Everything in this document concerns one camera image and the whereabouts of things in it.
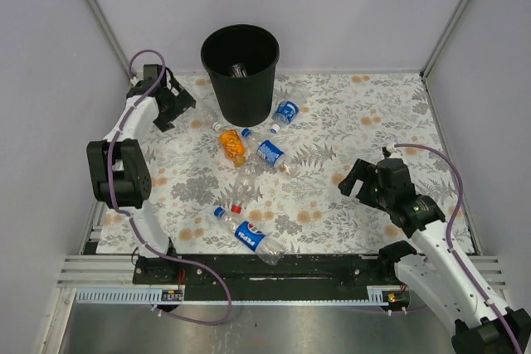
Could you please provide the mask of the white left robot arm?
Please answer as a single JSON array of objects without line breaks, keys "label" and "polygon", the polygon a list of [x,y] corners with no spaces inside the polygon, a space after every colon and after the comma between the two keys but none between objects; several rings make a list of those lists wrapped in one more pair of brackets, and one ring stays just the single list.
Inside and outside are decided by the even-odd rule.
[{"label": "white left robot arm", "polygon": [[173,243],[156,220],[149,201],[153,182],[141,143],[152,127],[165,133],[196,100],[160,64],[144,66],[143,79],[126,95],[124,111],[116,125],[99,141],[86,147],[90,180],[95,199],[126,217],[139,255],[156,258],[151,274],[161,283],[178,278],[180,264],[168,256]]}]

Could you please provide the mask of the clear bottle white cap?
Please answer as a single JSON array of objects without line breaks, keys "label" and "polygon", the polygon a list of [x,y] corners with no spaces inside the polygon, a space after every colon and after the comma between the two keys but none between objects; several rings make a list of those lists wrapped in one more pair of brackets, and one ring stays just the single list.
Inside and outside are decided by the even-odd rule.
[{"label": "clear bottle white cap", "polygon": [[248,76],[247,68],[244,63],[236,63],[230,66],[229,73],[231,78],[242,79]]},{"label": "clear bottle white cap", "polygon": [[196,110],[201,116],[203,124],[215,132],[222,131],[222,123],[218,113],[208,106],[202,99],[196,99]]}]

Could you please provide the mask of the orange juice bottle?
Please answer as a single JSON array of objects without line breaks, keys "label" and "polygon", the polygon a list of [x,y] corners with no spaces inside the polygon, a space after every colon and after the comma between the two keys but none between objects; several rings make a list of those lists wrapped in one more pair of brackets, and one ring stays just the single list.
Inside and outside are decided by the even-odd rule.
[{"label": "orange juice bottle", "polygon": [[240,167],[246,162],[246,149],[235,129],[223,131],[219,140],[223,152],[235,167]]}]

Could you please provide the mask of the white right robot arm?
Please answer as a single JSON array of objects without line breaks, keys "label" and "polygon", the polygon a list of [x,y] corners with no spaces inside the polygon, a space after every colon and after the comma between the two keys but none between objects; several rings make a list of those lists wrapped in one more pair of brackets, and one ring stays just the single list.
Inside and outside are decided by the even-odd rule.
[{"label": "white right robot arm", "polygon": [[523,353],[530,316],[513,310],[455,242],[440,207],[417,193],[400,158],[377,164],[359,159],[339,183],[345,196],[355,183],[360,203],[386,212],[406,239],[380,249],[378,276],[412,289],[445,324],[456,353]]}]

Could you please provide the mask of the clear bottle red cap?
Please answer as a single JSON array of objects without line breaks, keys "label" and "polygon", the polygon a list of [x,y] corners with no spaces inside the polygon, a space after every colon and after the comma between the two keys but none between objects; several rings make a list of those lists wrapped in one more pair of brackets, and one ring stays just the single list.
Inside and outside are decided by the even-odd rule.
[{"label": "clear bottle red cap", "polygon": [[231,192],[231,212],[240,214],[252,201],[263,197],[256,179],[261,174],[261,167],[256,162],[249,162],[239,168]]}]

